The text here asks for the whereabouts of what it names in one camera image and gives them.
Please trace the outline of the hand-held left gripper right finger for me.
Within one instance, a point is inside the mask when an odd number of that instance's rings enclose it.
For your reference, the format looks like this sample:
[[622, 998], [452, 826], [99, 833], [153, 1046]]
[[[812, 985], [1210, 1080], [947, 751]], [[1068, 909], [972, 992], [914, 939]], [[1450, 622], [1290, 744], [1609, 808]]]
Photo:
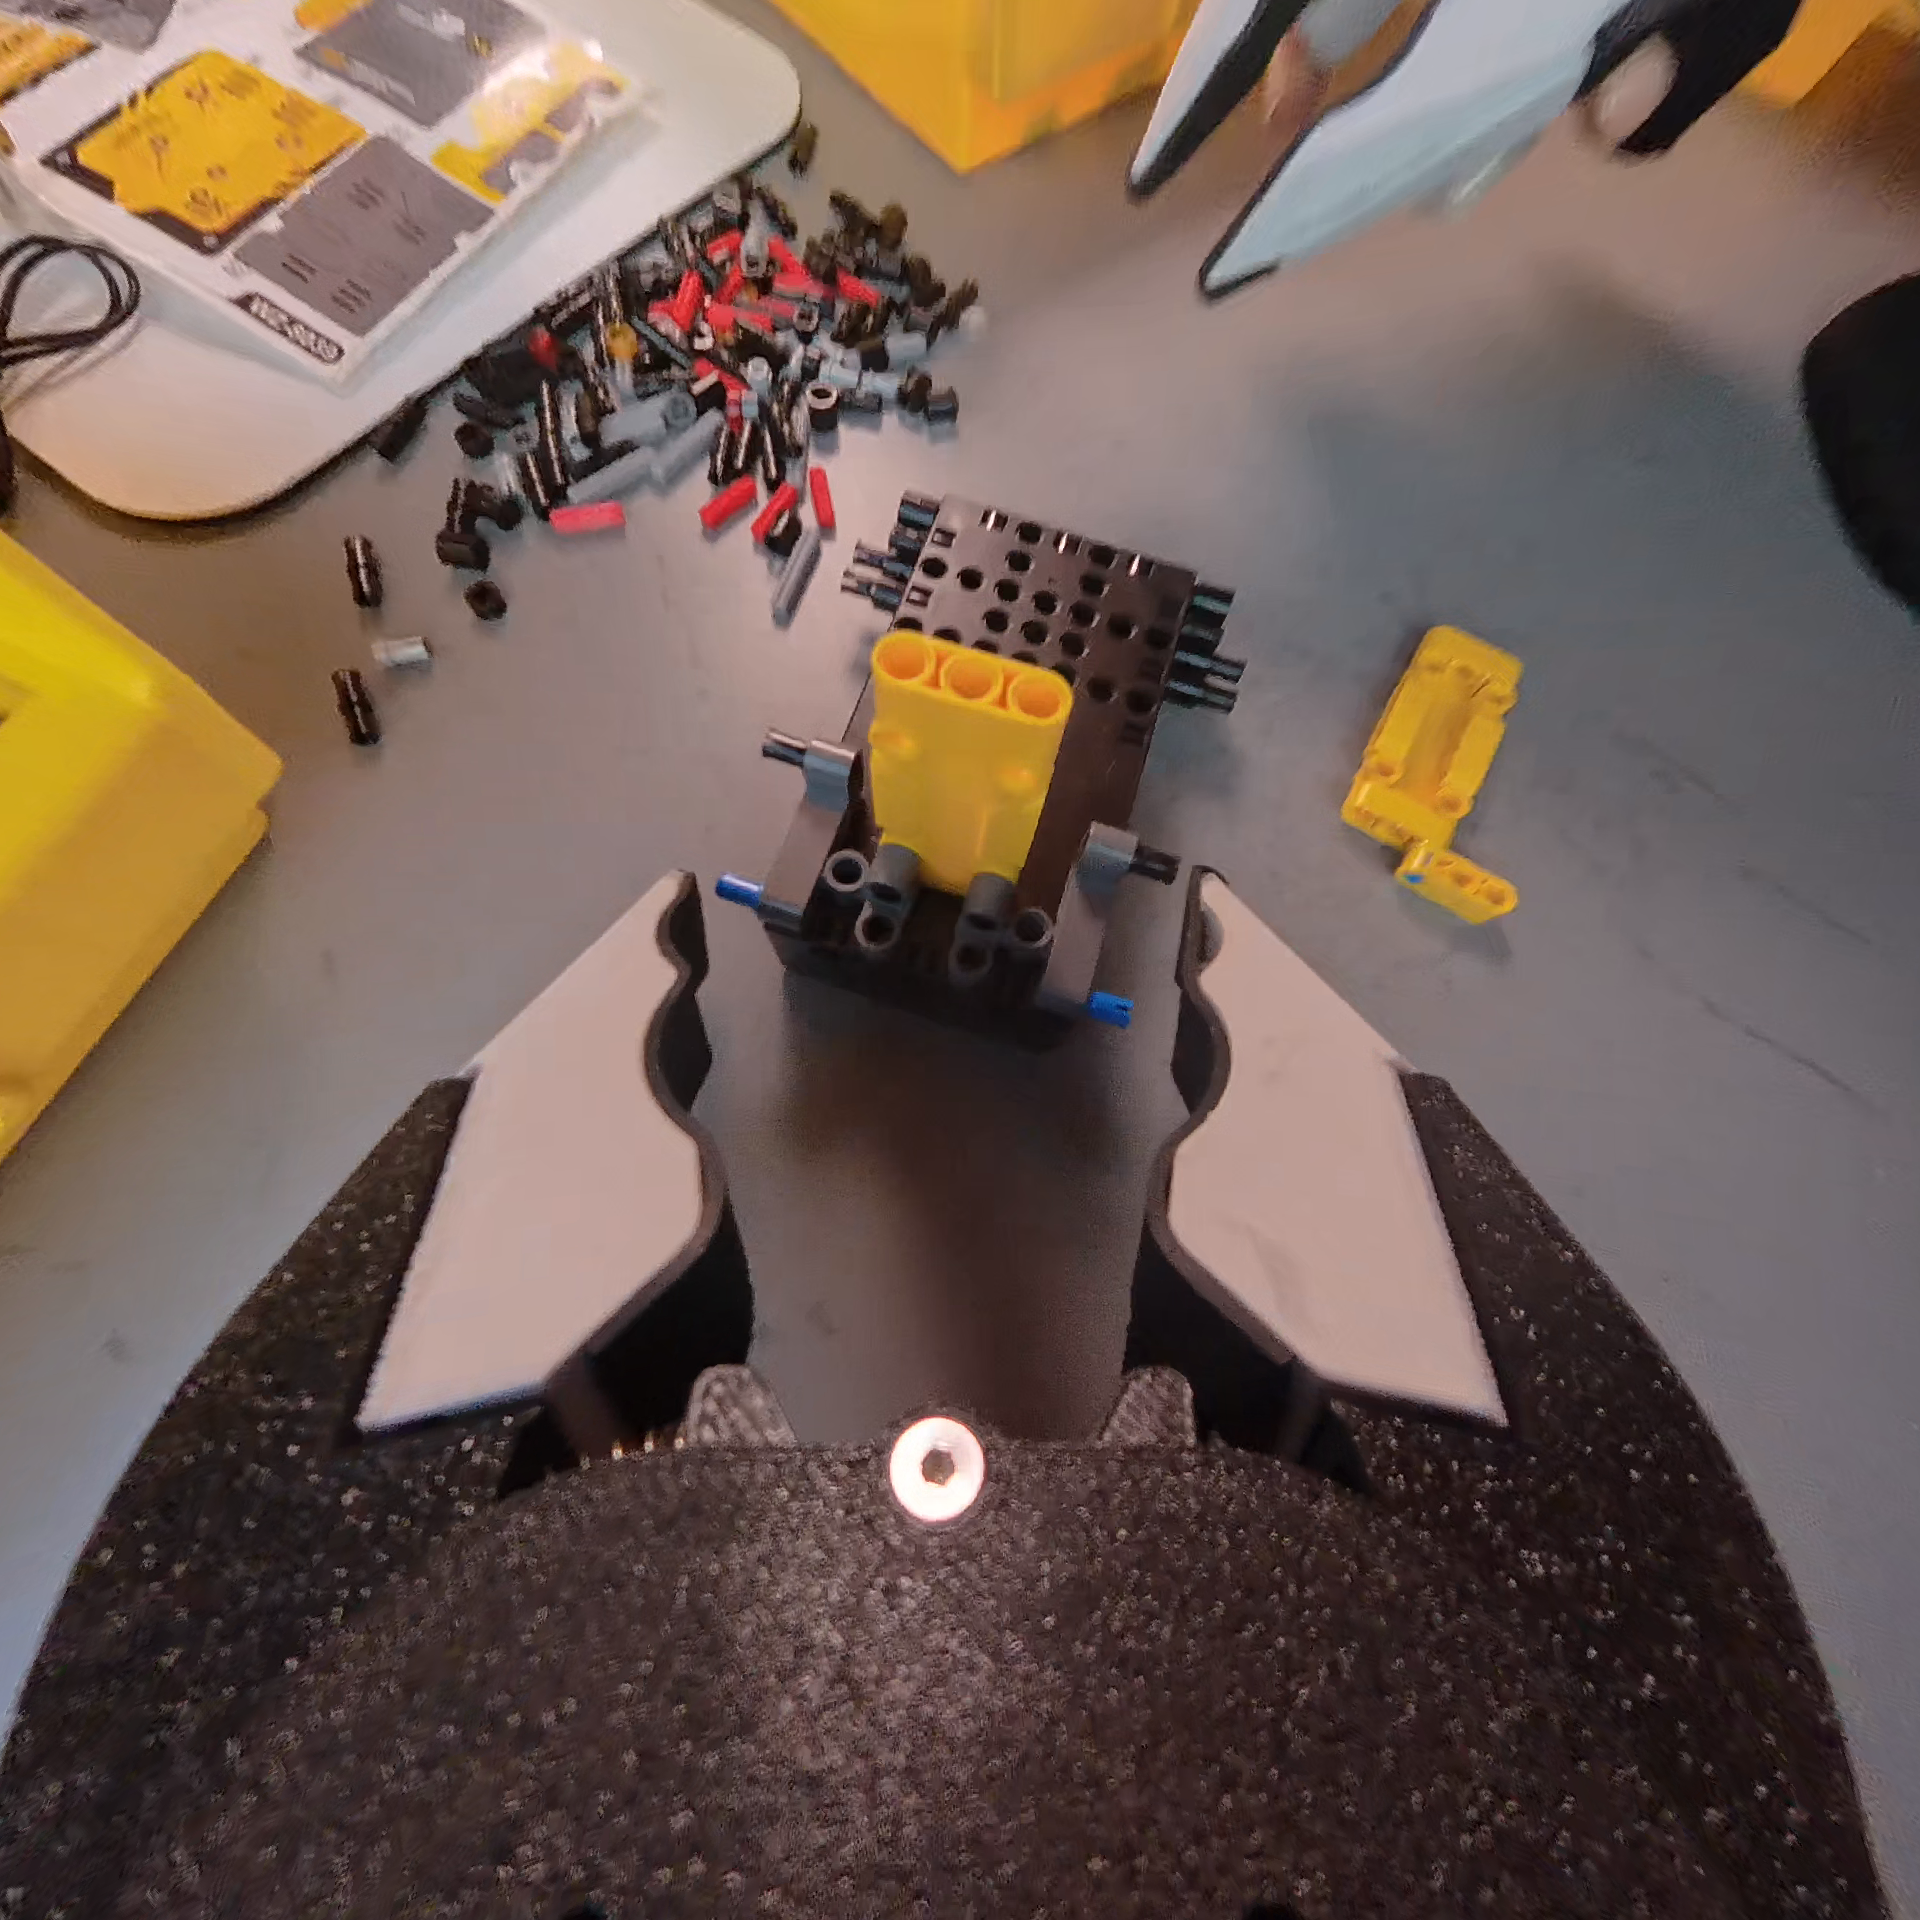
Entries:
[[1436, 1192], [1404, 1056], [1194, 869], [1171, 1080], [1133, 1272], [1133, 1364], [1207, 1436], [1316, 1436], [1333, 1409], [1512, 1419]]

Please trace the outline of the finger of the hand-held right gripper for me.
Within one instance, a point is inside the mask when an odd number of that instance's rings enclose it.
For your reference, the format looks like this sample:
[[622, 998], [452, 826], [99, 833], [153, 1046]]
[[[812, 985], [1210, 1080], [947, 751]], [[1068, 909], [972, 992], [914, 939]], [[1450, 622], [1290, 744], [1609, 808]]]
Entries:
[[1168, 187], [1244, 103], [1259, 111], [1268, 167], [1258, 198], [1266, 198], [1320, 124], [1393, 72], [1432, 10], [1432, 3], [1197, 4], [1129, 163], [1129, 198]]
[[1440, 3], [1365, 90], [1292, 145], [1197, 274], [1219, 300], [1498, 175], [1565, 112], [1625, 4]]

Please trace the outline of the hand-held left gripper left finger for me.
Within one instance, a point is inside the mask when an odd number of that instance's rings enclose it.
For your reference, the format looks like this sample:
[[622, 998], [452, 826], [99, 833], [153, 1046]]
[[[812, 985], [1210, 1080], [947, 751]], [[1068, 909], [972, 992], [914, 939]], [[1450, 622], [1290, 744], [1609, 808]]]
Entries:
[[669, 872], [485, 1042], [353, 1422], [537, 1405], [562, 1436], [676, 1426], [747, 1357], [709, 1133], [698, 882]]

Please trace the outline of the small yellow lego beam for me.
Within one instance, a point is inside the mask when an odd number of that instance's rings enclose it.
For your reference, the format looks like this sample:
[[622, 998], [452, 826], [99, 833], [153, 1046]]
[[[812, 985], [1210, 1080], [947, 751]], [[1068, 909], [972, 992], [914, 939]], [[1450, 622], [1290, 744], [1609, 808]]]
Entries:
[[1509, 917], [1519, 905], [1517, 889], [1479, 867], [1451, 845], [1417, 838], [1393, 872], [1397, 886], [1467, 927], [1486, 927]]

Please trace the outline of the yellow lego panel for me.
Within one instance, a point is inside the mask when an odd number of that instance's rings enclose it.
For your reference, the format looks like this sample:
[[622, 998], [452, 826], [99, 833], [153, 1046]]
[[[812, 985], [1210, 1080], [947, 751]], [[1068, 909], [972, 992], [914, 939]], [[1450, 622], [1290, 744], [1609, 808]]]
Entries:
[[1451, 853], [1521, 685], [1516, 655], [1455, 626], [1428, 629], [1365, 738], [1341, 823], [1402, 854]]

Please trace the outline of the black lego model yellow beam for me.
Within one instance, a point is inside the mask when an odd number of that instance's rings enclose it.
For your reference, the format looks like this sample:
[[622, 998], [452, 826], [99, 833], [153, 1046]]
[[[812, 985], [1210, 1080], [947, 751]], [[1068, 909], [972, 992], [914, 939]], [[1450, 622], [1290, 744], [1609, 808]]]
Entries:
[[903, 492], [841, 589], [888, 616], [841, 734], [767, 733], [802, 801], [749, 912], [779, 962], [998, 1045], [1063, 1045], [1165, 710], [1232, 713], [1236, 590], [993, 502]]

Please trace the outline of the pile of loose lego pieces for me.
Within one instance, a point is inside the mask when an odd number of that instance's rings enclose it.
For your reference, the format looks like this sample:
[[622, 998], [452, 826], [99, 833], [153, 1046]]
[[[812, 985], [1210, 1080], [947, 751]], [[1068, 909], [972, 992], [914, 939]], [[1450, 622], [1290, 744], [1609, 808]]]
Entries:
[[776, 620], [836, 528], [823, 459], [849, 423], [957, 421], [934, 368], [982, 323], [974, 276], [912, 247], [900, 204], [827, 195], [813, 233], [764, 173], [736, 173], [476, 351], [371, 431], [395, 464], [435, 413], [455, 452], [433, 560], [464, 610], [503, 622], [496, 547], [519, 531], [619, 535], [627, 502], [702, 487], [702, 541], [747, 526]]

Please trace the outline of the person's right hand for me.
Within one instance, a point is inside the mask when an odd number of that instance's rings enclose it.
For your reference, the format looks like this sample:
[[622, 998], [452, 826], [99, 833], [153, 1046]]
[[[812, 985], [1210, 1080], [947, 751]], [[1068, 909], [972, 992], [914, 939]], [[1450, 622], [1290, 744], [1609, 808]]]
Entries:
[[1788, 39], [1799, 3], [1627, 3], [1596, 33], [1576, 101], [1630, 159], [1667, 154]]

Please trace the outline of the white stand base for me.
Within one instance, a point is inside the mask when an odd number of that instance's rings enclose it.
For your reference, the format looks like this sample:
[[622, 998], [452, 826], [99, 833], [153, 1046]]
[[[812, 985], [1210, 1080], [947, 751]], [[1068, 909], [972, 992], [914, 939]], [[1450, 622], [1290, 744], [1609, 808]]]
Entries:
[[635, 76], [635, 117], [569, 163], [351, 381], [300, 373], [260, 328], [199, 318], [176, 290], [147, 290], [95, 356], [7, 381], [13, 442], [95, 507], [136, 521], [260, 510], [588, 270], [759, 164], [800, 119], [792, 58], [730, 12], [694, 3], [562, 3], [553, 12]]

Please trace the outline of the sticker sheet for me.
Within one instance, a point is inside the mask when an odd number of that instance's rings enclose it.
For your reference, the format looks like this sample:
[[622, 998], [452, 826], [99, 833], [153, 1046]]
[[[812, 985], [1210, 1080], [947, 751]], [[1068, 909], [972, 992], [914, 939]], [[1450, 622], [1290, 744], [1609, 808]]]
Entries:
[[548, 4], [2, 12], [16, 201], [334, 387], [644, 99]]

